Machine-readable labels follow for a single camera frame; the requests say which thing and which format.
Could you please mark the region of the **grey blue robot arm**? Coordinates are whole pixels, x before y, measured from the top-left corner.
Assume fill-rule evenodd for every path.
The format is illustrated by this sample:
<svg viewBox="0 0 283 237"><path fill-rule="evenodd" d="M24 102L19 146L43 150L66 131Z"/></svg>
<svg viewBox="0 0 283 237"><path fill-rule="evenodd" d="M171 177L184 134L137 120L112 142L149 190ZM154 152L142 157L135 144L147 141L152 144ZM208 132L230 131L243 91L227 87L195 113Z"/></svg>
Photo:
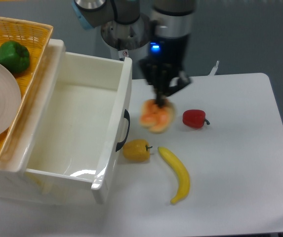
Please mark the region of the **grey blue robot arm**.
<svg viewBox="0 0 283 237"><path fill-rule="evenodd" d="M74 0L72 7L84 27L100 28L114 59L138 62L159 107L190 84L183 60L196 1L155 0L150 15L138 0Z"/></svg>

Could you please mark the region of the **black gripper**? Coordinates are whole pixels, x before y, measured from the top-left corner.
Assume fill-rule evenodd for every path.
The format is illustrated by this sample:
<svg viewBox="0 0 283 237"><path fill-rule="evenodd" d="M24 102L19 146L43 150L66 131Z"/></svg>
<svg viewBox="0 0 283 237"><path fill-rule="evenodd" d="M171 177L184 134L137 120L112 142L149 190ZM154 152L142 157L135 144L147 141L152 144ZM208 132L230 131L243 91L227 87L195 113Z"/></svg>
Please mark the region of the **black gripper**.
<svg viewBox="0 0 283 237"><path fill-rule="evenodd" d="M170 96L190 84L190 78L183 68L188 37L153 37L148 55L139 61L140 69L155 93L155 104L163 108Z"/></svg>

